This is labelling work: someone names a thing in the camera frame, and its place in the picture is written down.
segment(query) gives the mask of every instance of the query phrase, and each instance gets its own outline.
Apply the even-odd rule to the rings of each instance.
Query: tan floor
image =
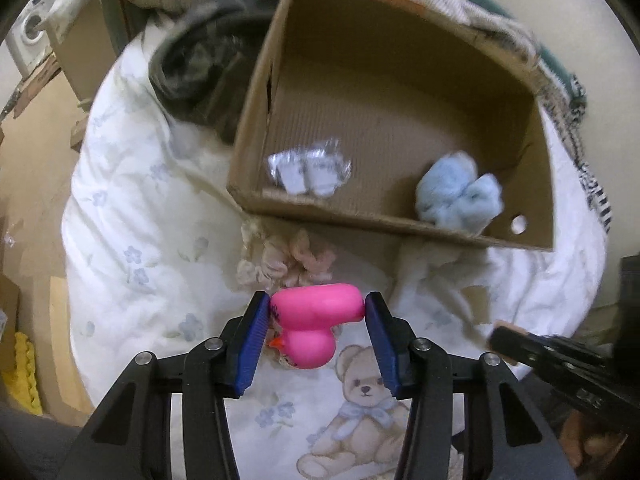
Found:
[[[50,347],[49,281],[65,275],[60,220],[78,154],[69,148],[71,128],[83,117],[64,75],[57,76],[26,111],[2,123],[0,218],[16,243],[6,244],[2,272],[20,286],[18,328],[36,349],[38,390],[44,410],[69,424],[86,417],[64,404]]]

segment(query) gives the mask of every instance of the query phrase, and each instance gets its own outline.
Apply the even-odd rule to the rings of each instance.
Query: silver screw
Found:
[[[136,364],[141,366],[148,365],[152,358],[151,352],[140,352],[136,355]]]
[[[431,341],[429,341],[425,337],[415,338],[412,342],[412,345],[416,350],[419,350],[420,352],[426,352],[427,350],[431,349]]]
[[[204,342],[204,348],[207,350],[220,350],[224,343],[219,337],[212,337]]]
[[[492,354],[492,353],[484,354],[484,362],[487,363],[489,366],[497,366],[500,364],[500,361],[501,359],[496,354]]]

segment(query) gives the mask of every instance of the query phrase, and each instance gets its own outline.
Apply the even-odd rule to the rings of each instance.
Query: yellow cloth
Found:
[[[7,392],[29,413],[42,415],[36,383],[36,353],[22,332],[15,333],[15,370],[2,372]]]

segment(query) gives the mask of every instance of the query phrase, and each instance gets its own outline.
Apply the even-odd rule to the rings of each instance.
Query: open cardboard box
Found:
[[[481,33],[409,0],[281,0],[239,121],[227,189],[256,214],[478,246],[552,249],[540,83]],[[338,139],[350,179],[326,199],[289,196],[267,156]],[[415,187],[465,150],[503,187],[481,236],[420,222]],[[526,220],[516,234],[513,219]]]

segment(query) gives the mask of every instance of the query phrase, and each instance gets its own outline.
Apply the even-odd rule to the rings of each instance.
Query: light blue plush toy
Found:
[[[436,227],[480,234],[504,205],[497,179],[478,178],[474,160],[465,152],[445,155],[418,183],[415,209],[418,218]]]

